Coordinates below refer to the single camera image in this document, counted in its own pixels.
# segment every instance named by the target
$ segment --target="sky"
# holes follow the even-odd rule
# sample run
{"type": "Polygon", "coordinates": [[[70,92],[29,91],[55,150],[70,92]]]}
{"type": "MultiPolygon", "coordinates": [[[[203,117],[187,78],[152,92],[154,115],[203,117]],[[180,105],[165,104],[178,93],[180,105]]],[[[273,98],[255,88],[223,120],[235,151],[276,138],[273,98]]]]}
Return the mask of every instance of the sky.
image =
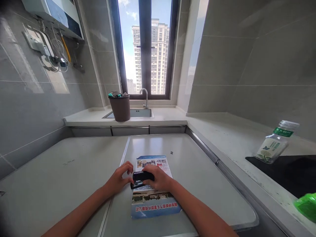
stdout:
{"type": "MultiPolygon", "coordinates": [[[[118,0],[126,78],[136,83],[133,25],[139,25],[138,0],[118,0]]],[[[151,18],[170,26],[171,0],[151,0],[151,18]]]]}

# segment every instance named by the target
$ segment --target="brown trash can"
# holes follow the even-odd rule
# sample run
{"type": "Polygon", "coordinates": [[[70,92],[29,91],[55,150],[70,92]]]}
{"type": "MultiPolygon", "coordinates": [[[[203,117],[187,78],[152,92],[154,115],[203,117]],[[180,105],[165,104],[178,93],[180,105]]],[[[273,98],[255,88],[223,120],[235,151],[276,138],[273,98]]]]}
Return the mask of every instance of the brown trash can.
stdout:
{"type": "Polygon", "coordinates": [[[125,122],[130,120],[131,111],[129,107],[129,95],[126,97],[109,98],[115,121],[125,122]]]}

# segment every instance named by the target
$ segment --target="water heater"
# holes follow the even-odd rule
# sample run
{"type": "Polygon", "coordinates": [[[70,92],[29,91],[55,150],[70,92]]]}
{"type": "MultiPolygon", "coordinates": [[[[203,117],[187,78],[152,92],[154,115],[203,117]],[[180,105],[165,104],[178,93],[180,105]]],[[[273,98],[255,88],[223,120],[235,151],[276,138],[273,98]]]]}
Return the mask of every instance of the water heater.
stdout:
{"type": "Polygon", "coordinates": [[[83,33],[74,0],[22,0],[25,9],[54,23],[63,35],[83,40],[83,33]]]}

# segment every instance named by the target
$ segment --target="black window frame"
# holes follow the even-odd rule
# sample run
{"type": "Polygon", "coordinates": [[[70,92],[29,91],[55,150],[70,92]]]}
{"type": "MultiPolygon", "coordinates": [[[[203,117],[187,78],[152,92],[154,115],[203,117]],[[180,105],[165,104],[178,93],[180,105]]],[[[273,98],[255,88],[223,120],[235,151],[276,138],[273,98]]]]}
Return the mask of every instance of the black window frame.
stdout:
{"type": "MultiPolygon", "coordinates": [[[[121,26],[119,18],[118,0],[110,0],[112,21],[114,28],[114,38],[116,42],[116,50],[118,56],[119,75],[122,85],[122,92],[127,92],[127,81],[125,72],[123,41],[121,35],[121,26]]],[[[171,81],[173,72],[173,61],[175,51],[176,27],[178,18],[179,0],[171,2],[171,17],[170,17],[170,35],[167,57],[167,72],[165,73],[165,94],[151,94],[151,0],[139,0],[139,25],[140,25],[140,53],[141,53],[141,74],[142,88],[148,91],[149,100],[169,100],[171,95],[171,81]]],[[[146,99],[146,93],[130,94],[130,99],[146,99]]]]}

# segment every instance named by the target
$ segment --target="black induction cooktop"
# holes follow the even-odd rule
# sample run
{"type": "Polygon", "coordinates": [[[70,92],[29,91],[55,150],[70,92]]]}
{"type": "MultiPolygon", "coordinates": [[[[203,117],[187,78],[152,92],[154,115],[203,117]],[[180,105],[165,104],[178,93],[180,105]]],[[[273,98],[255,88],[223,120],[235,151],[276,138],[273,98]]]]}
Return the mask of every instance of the black induction cooktop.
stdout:
{"type": "Polygon", "coordinates": [[[316,193],[316,155],[280,156],[273,164],[255,157],[246,160],[297,198],[316,193]]]}

